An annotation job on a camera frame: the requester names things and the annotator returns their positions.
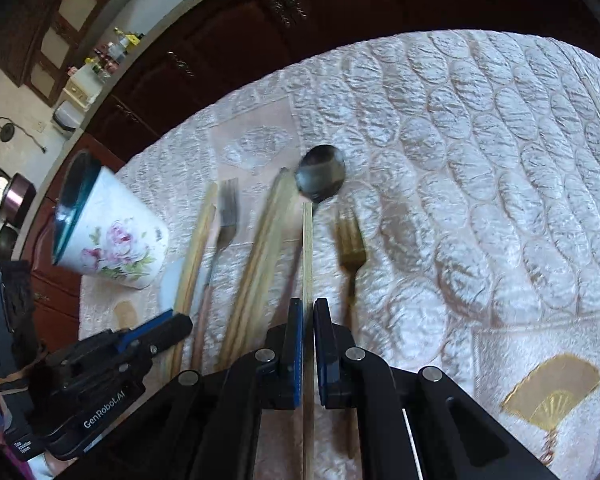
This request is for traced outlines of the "rice cooker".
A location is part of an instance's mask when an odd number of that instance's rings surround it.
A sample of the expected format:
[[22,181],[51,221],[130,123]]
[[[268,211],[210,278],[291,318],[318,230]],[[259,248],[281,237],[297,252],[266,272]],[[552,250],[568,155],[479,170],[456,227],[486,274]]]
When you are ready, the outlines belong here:
[[20,229],[35,195],[33,183],[22,174],[10,176],[0,168],[0,218],[4,222]]

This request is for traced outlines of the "gold fork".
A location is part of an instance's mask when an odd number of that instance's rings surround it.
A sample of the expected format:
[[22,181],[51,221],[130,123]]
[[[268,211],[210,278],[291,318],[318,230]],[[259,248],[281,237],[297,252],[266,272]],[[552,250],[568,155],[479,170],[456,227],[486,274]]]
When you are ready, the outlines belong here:
[[358,216],[350,207],[338,206],[335,221],[338,261],[347,274],[346,322],[353,338],[358,336],[358,308],[356,307],[356,276],[366,263],[364,238]]

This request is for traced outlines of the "sauce bottles group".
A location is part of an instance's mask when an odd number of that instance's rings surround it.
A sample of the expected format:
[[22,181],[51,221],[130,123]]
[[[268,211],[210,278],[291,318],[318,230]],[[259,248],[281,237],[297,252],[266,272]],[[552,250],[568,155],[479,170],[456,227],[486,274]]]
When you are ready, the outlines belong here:
[[108,41],[99,47],[92,49],[92,55],[84,60],[95,76],[102,82],[106,82],[120,67],[129,53],[134,50],[143,34],[126,32],[119,27],[114,28],[114,41]]

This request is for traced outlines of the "wall cabinet frosted doors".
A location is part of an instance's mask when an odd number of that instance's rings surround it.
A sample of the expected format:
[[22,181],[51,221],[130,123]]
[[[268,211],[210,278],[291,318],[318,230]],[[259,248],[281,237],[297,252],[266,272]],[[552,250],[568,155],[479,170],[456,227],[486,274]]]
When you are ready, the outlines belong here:
[[18,0],[0,16],[0,69],[47,105],[130,0]]

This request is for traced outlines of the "quilted cream tablecloth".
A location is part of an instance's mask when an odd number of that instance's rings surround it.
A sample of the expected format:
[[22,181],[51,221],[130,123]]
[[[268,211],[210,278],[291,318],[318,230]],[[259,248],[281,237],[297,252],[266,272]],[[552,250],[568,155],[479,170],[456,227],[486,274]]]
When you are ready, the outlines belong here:
[[201,368],[222,341],[263,205],[318,144],[346,182],[314,217],[313,290],[347,314],[335,217],[366,247],[358,343],[440,367],[563,479],[600,473],[600,59],[561,41],[442,30],[368,40],[248,84],[134,156],[119,179],[181,259],[210,181],[239,230],[213,280]]

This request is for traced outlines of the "wooden chopstick one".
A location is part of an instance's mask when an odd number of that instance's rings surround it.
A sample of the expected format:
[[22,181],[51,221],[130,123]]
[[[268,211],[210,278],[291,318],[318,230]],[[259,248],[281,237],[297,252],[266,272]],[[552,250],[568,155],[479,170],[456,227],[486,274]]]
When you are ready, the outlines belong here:
[[[209,183],[197,217],[197,224],[193,235],[190,238],[189,246],[184,258],[180,280],[178,281],[178,293],[175,297],[173,310],[175,313],[185,315],[189,321],[192,320],[189,315],[190,310],[192,310],[192,305],[194,304],[194,293],[196,292],[198,282],[200,282],[201,263],[202,258],[204,258],[204,251],[208,244],[208,238],[214,218],[218,189],[219,185],[216,182],[212,181]],[[197,315],[198,318],[194,325],[195,336],[192,344],[192,356],[190,357],[189,364],[193,364],[194,350],[199,346],[197,339],[199,339],[198,328],[200,328],[201,313],[198,313]],[[181,373],[183,347],[184,340],[181,340],[169,350],[166,364],[164,364],[164,371],[169,372],[169,374],[164,376],[167,382]]]

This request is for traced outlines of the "floral white cup teal rim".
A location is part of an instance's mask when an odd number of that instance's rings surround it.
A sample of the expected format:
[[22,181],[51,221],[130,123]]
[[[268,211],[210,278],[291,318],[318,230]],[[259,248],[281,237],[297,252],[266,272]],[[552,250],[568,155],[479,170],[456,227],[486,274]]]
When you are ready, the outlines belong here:
[[55,208],[54,266],[143,289],[168,246],[166,222],[89,151],[73,156]]

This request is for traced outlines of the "silver metal spoon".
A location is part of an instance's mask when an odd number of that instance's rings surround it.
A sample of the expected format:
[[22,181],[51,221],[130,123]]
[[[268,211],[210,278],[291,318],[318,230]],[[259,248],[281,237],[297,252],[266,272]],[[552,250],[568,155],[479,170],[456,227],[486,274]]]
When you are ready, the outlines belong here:
[[[317,210],[319,204],[338,194],[346,180],[346,162],[342,151],[330,144],[314,146],[302,157],[294,175],[298,191],[311,202],[313,210]],[[298,240],[291,269],[273,316],[274,325],[286,321],[288,304],[294,296],[302,248],[303,242]]]

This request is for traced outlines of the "silver fork wooden handle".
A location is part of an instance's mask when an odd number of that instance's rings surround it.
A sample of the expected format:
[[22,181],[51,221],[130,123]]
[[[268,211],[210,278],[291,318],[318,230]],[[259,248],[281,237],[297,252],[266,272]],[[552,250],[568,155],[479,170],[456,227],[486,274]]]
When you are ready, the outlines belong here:
[[204,355],[204,334],[208,325],[208,317],[211,312],[213,280],[216,268],[222,252],[230,246],[238,230],[239,220],[239,191],[238,179],[231,178],[223,180],[220,184],[219,196],[220,228],[215,240],[214,253],[212,255],[209,271],[204,282],[204,291],[198,310],[196,334],[193,341],[192,357],[190,367],[201,371],[202,356]]

